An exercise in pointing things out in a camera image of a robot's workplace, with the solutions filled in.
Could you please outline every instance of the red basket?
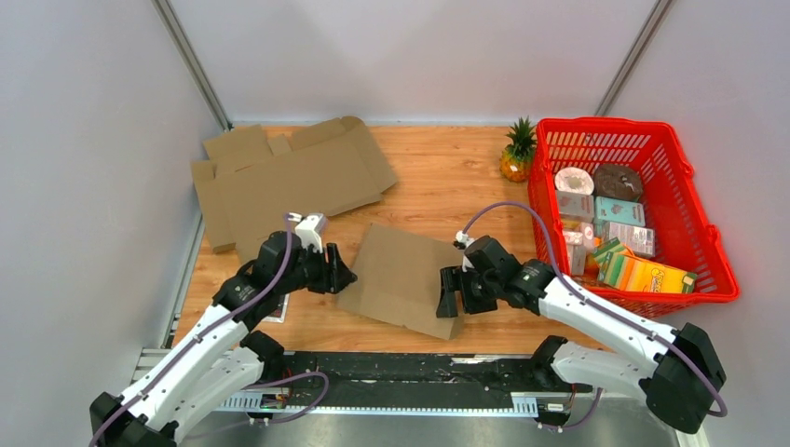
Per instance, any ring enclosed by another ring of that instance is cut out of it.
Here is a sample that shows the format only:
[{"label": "red basket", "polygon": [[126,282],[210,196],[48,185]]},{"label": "red basket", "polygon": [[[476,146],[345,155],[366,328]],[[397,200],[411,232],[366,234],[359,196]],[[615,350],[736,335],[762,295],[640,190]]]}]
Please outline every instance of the red basket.
[{"label": "red basket", "polygon": [[[647,226],[656,231],[655,261],[696,273],[693,293],[640,293],[590,287],[609,301],[647,318],[702,303],[734,301],[740,289],[721,246],[718,229],[708,223],[686,160],[671,126],[621,118],[543,119],[530,172],[529,202],[546,222],[554,255],[567,273],[565,239],[554,193],[554,174],[569,166],[591,174],[603,163],[626,165],[645,184],[641,202]],[[537,223],[538,258],[549,261],[548,244]]]}]

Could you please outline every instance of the red plastic shopping basket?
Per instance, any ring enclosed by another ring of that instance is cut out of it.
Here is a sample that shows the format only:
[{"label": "red plastic shopping basket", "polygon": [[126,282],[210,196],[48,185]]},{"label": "red plastic shopping basket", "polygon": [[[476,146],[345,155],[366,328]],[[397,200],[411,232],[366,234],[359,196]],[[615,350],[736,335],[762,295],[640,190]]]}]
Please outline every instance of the red plastic shopping basket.
[{"label": "red plastic shopping basket", "polygon": [[[590,287],[590,290],[647,318],[701,303],[734,301],[740,289],[708,223],[686,160],[671,126],[622,118],[543,119],[527,186],[529,202],[549,227],[554,255],[568,272],[565,239],[554,193],[554,174],[569,166],[591,174],[603,163],[626,165],[642,177],[647,226],[656,231],[655,261],[696,273],[693,293],[642,293]],[[548,262],[548,245],[534,223],[538,258]]]}]

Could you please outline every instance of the wood grain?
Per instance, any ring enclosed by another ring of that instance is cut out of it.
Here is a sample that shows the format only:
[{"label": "wood grain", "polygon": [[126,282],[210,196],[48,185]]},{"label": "wood grain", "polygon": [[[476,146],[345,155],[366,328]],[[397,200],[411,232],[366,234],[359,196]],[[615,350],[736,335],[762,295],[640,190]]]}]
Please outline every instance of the wood grain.
[{"label": "wood grain", "polygon": [[[266,131],[271,137],[294,129]],[[506,128],[377,127],[371,131],[399,182],[387,190],[381,202],[330,219],[324,241],[335,242],[348,265],[353,265],[369,223],[451,241],[486,205],[527,200],[526,183],[509,183],[498,171],[499,154],[507,143]],[[522,210],[492,210],[470,233],[496,237],[520,260],[535,257],[532,224]],[[233,251],[212,254],[208,241],[203,240],[176,342],[195,325],[219,286],[237,269]],[[262,323],[259,329],[289,350],[523,354],[532,353],[552,334],[600,347],[561,323],[505,303],[500,303],[496,312],[466,316],[461,335],[444,341],[337,309],[333,296],[307,291],[292,294],[284,323]]]}]

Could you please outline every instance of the cardboard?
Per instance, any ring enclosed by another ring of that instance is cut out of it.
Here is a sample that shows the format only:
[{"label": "cardboard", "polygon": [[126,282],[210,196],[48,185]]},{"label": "cardboard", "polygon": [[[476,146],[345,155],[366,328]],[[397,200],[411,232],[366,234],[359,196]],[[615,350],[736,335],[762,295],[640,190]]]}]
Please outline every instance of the cardboard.
[{"label": "cardboard", "polygon": [[462,252],[448,242],[372,224],[351,269],[357,282],[337,297],[348,312],[451,340],[463,318],[436,318],[439,270],[459,265]]},{"label": "cardboard", "polygon": [[203,142],[209,160],[192,163],[192,178],[215,252],[236,249],[242,262],[283,228],[282,214],[334,216],[373,203],[395,182],[370,130],[344,116],[299,129],[290,141],[260,126]]}]

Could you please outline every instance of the robotic arm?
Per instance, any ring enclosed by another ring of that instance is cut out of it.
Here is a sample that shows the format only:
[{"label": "robotic arm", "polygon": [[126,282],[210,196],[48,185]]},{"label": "robotic arm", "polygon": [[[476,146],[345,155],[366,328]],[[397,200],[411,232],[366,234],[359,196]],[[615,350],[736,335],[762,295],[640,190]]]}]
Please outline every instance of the robotic arm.
[{"label": "robotic arm", "polygon": [[[281,295],[301,289],[338,293],[357,280],[336,245],[322,246],[327,223],[322,214],[290,216],[298,223],[290,251],[287,233],[273,233],[261,245],[257,259],[223,283],[200,321],[144,379],[119,397],[102,393],[93,401],[94,433],[117,414],[99,437],[100,446],[175,446],[233,393],[262,378],[281,378],[283,348],[262,332],[252,332],[255,326],[277,309]],[[287,251],[287,264],[282,266]],[[282,274],[276,280],[278,269]],[[272,282],[275,286],[249,305]],[[248,308],[239,312],[245,305]],[[211,326],[215,327],[201,337]],[[236,344],[231,356],[221,359]]]},{"label": "robotic arm", "polygon": [[474,240],[459,233],[456,239],[466,247],[464,260],[441,271],[438,318],[458,315],[459,291],[468,314],[496,310],[497,299],[502,299],[511,307],[563,322],[617,354],[550,336],[534,358],[551,372],[569,384],[589,384],[642,400],[661,421],[680,431],[700,429],[714,395],[682,357],[693,362],[715,391],[727,379],[705,331],[693,324],[678,331],[641,318],[568,276],[558,277],[549,264],[535,259],[521,264],[489,236]]}]

